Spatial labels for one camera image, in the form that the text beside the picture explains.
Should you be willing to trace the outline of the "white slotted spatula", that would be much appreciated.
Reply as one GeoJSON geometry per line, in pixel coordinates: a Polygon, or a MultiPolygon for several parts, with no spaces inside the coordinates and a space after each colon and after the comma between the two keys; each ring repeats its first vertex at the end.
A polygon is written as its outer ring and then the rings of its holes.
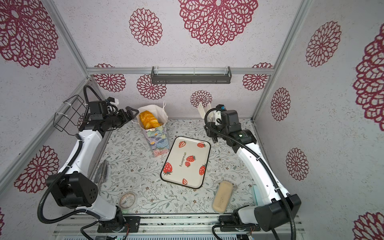
{"type": "MultiPolygon", "coordinates": [[[[199,112],[199,114],[200,114],[200,116],[201,116],[202,119],[205,118],[205,115],[206,115],[207,111],[210,110],[211,108],[212,108],[212,106],[211,106],[210,103],[208,103],[207,106],[204,107],[204,106],[203,106],[203,103],[199,102],[199,104],[198,104],[198,112],[199,112]]],[[[208,117],[207,117],[207,120],[208,120],[208,121],[212,121],[212,117],[213,117],[213,116],[214,116],[214,113],[213,113],[213,112],[209,113],[209,115],[208,115],[208,117]]]]}

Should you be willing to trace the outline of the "long twisted bread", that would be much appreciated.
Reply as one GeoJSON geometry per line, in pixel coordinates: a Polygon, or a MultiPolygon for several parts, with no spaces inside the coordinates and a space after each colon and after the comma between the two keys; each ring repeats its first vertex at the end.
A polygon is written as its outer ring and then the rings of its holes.
{"type": "Polygon", "coordinates": [[[140,113],[139,117],[145,130],[157,128],[162,125],[158,119],[149,111],[140,113]]]}

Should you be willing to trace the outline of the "floral paper bag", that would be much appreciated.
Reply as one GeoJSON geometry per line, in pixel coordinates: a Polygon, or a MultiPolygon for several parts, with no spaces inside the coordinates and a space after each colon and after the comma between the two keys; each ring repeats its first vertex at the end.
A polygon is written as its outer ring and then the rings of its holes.
{"type": "Polygon", "coordinates": [[[167,154],[170,150],[169,140],[167,135],[166,123],[168,122],[168,114],[165,111],[167,102],[163,101],[163,105],[147,105],[139,108],[139,114],[144,111],[151,112],[158,121],[162,124],[160,127],[145,130],[141,123],[140,117],[137,117],[138,124],[140,125],[144,137],[149,143],[150,149],[152,150],[155,157],[167,154]]]}

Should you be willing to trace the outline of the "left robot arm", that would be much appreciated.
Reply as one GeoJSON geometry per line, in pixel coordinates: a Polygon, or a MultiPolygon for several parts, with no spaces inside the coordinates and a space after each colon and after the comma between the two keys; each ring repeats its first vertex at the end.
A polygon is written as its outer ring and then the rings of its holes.
{"type": "Polygon", "coordinates": [[[126,225],[122,211],[104,200],[97,185],[88,178],[91,160],[106,132],[121,128],[138,115],[139,111],[130,107],[108,113],[107,110],[91,108],[75,136],[77,142],[68,160],[57,174],[47,178],[44,192],[37,209],[37,216],[43,224],[54,224],[70,216],[85,213],[95,217],[96,222],[112,232],[120,232],[126,225]],[[44,205],[52,195],[60,207],[71,209],[64,216],[48,219],[44,216],[44,205]]]}

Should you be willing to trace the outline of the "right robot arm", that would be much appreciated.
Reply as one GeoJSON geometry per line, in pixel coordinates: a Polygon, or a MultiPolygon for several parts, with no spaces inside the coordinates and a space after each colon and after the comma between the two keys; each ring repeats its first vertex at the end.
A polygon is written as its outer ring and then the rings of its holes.
{"type": "Polygon", "coordinates": [[[252,132],[242,130],[238,122],[219,125],[206,122],[205,130],[210,138],[222,138],[232,147],[248,168],[261,196],[261,205],[234,210],[232,214],[234,223],[229,227],[240,230],[261,228],[265,232],[271,231],[275,239],[278,239],[276,228],[288,223],[291,239],[295,240],[297,238],[295,216],[301,206],[301,199],[296,194],[290,194],[278,181],[265,162],[252,132]]]}

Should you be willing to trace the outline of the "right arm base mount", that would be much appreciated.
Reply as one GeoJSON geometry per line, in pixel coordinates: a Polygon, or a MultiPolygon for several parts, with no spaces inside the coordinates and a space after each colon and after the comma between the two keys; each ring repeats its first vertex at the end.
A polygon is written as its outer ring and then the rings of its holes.
{"type": "Polygon", "coordinates": [[[220,215],[219,225],[221,232],[259,232],[261,230],[258,225],[243,227],[244,224],[236,222],[232,215],[220,215]]]}

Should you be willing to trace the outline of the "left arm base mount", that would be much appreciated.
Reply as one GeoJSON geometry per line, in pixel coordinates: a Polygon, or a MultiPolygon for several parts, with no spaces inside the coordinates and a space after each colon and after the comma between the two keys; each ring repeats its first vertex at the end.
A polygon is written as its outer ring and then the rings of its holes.
{"type": "Polygon", "coordinates": [[[117,220],[101,221],[98,233],[137,233],[140,226],[141,217],[124,216],[117,220]]]}

